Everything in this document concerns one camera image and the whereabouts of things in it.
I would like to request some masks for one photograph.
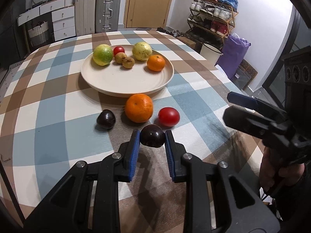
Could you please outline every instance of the checkered tablecloth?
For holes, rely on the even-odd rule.
[[[124,116],[125,98],[97,92],[80,69],[99,44],[141,41],[169,59],[175,75],[166,88],[151,95],[153,116],[138,125]],[[259,139],[224,125],[230,91],[240,92],[198,53],[160,32],[99,33],[39,48],[21,65],[0,106],[0,154],[3,160],[11,159],[3,165],[25,217],[77,161],[101,161],[130,139],[133,128],[153,123],[166,106],[180,113],[180,122],[172,128],[176,142],[205,162],[227,161],[256,188],[263,146]],[[103,109],[116,116],[108,132],[95,128]],[[0,198],[17,218],[2,179],[0,185]],[[181,232],[184,204],[185,185],[172,183],[164,147],[141,145],[133,181],[119,183],[122,233]]]

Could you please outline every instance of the white trash bin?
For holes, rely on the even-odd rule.
[[[200,54],[212,65],[216,65],[216,62],[219,59],[219,57],[223,55],[223,53],[220,50],[209,44],[202,45]]]

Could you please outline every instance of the wooden door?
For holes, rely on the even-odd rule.
[[[163,27],[171,0],[129,0],[126,27]]]

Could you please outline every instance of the red tomato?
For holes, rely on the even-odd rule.
[[[159,122],[167,127],[172,127],[178,124],[180,120],[179,113],[176,109],[165,107],[159,111]]]
[[[122,46],[117,46],[114,48],[114,56],[119,52],[124,52],[124,48]]]

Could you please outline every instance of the speaker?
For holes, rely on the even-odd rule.
[[[285,110],[297,128],[311,137],[311,46],[282,57],[285,68]]]

